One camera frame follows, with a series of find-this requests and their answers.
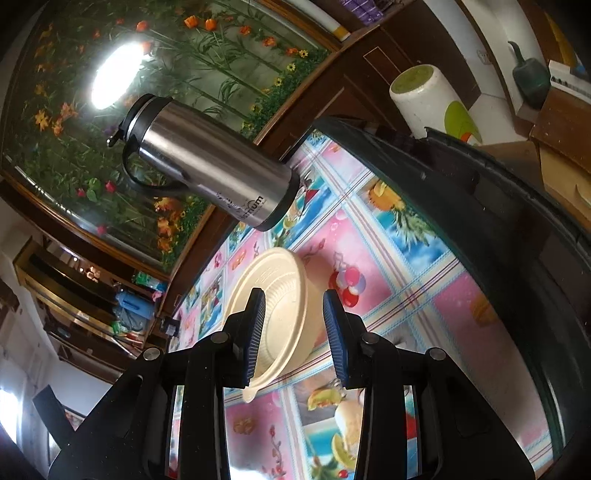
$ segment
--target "colorful tablecloth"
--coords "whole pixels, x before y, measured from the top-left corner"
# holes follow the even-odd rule
[[[230,234],[180,306],[180,336],[171,349],[191,347],[221,329],[226,303],[246,266],[270,247],[288,248],[307,270],[330,265],[326,287],[337,288],[345,309],[362,316],[368,330],[400,348],[443,348],[541,473],[552,449],[540,398],[515,344],[462,264],[402,198],[318,131],[290,166],[301,176],[294,204],[268,232],[241,223]],[[410,391],[409,478],[417,474],[411,397]],[[179,387],[172,474],[181,398]],[[240,391],[227,391],[225,402],[232,480],[353,477],[363,392],[340,387],[326,332],[304,365],[260,391],[252,403],[243,403]]]

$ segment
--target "white cylindrical container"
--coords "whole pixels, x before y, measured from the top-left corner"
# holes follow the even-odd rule
[[[425,127],[431,127],[469,144],[482,142],[468,110],[434,65],[416,65],[398,75],[390,98],[416,138],[426,137]]]

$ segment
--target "thermos handle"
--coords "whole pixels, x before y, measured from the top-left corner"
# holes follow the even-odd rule
[[[189,187],[182,181],[173,180],[166,185],[148,185],[135,177],[129,169],[129,156],[139,150],[138,141],[135,137],[130,138],[123,149],[122,165],[123,173],[128,185],[136,192],[142,195],[150,197],[176,197],[182,196],[190,192]],[[187,174],[177,167],[166,165],[167,170],[176,173],[179,176],[186,177]]]

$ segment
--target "green kettle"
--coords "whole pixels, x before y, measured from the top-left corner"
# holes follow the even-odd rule
[[[509,43],[517,57],[517,67],[513,69],[513,79],[517,88],[525,103],[540,110],[550,91],[550,72],[535,58],[524,60],[519,45],[513,41]]]

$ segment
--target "floral wall mural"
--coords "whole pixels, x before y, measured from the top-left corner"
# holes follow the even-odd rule
[[[91,101],[97,69],[140,42],[141,67],[106,108]],[[106,148],[144,93],[172,96],[254,139],[327,51],[242,0],[54,0],[13,74],[2,119],[2,169],[83,229],[169,271],[208,203],[130,190],[121,145]],[[139,158],[137,177],[164,176]]]

